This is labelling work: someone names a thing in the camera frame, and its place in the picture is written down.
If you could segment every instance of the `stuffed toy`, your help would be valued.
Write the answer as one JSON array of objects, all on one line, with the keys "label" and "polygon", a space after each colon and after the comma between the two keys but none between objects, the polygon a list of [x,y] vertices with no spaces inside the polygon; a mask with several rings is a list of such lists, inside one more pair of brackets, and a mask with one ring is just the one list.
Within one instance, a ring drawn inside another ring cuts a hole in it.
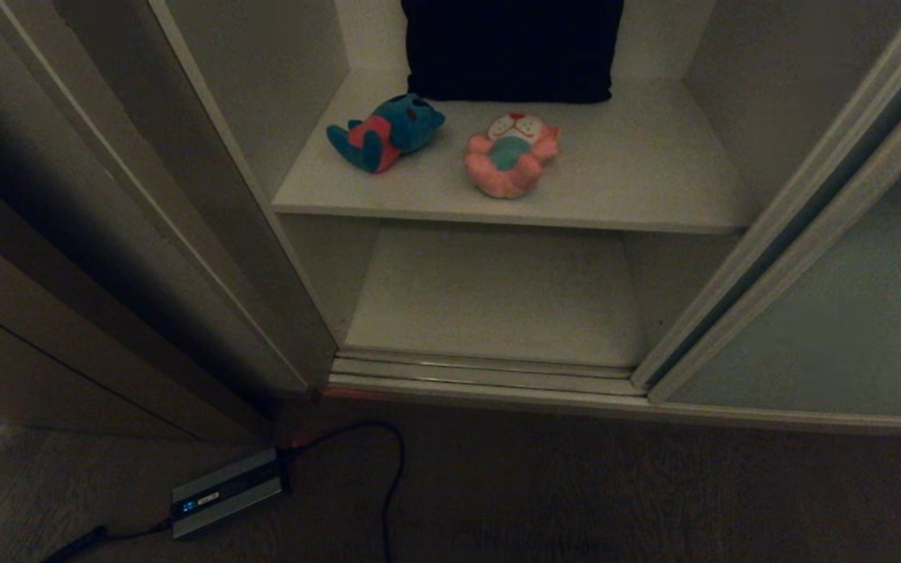
[{"label": "stuffed toy", "polygon": [[387,170],[398,156],[426,146],[440,125],[440,111],[415,94],[404,94],[387,100],[366,121],[351,120],[350,131],[329,125],[325,133],[343,158],[377,174]]},{"label": "stuffed toy", "polygon": [[489,135],[468,142],[468,175],[493,197],[515,199],[535,188],[541,163],[558,154],[558,128],[535,115],[510,113],[498,118]]}]

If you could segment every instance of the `black pillow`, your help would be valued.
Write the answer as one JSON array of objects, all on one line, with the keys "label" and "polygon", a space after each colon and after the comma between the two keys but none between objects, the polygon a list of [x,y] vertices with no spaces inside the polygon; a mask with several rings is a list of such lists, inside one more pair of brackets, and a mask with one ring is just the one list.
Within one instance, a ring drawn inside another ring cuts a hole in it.
[{"label": "black pillow", "polygon": [[408,89],[429,99],[611,98],[623,0],[401,0]]}]

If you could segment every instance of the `pink plush lion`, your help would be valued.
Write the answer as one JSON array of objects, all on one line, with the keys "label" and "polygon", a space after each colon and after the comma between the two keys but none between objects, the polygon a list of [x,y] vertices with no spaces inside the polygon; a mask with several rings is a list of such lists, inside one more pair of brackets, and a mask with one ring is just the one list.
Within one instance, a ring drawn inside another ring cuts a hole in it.
[{"label": "pink plush lion", "polygon": [[541,163],[555,154],[557,127],[535,115],[510,113],[493,122],[489,135],[472,136],[465,168],[482,192],[515,199],[535,188]]}]

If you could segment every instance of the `wooden floor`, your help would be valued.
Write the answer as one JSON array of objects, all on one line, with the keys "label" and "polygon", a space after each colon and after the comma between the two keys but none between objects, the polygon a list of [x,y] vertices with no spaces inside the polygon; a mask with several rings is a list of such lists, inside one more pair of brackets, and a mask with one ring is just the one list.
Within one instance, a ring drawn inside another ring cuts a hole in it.
[{"label": "wooden floor", "polygon": [[[400,562],[901,561],[901,438],[336,400],[300,434],[366,416],[407,439]],[[0,561],[161,520],[173,485],[249,450],[0,426]],[[349,435],[298,461],[289,498],[78,561],[379,561],[394,463],[387,435]]]}]

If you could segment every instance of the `shelf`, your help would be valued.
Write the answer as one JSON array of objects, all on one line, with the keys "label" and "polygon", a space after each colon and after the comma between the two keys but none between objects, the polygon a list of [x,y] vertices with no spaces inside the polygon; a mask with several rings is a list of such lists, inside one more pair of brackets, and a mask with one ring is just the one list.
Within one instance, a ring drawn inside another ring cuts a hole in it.
[{"label": "shelf", "polygon": [[[365,174],[333,150],[330,124],[364,119],[404,91],[397,71],[354,69],[273,199],[279,213],[728,234],[757,214],[750,192],[704,113],[676,81],[616,84],[594,106],[434,102],[447,123],[431,146]],[[468,139],[498,115],[523,111],[561,126],[562,154],[522,199],[473,188]]]},{"label": "shelf", "polygon": [[628,368],[644,334],[618,234],[396,221],[343,346]]}]

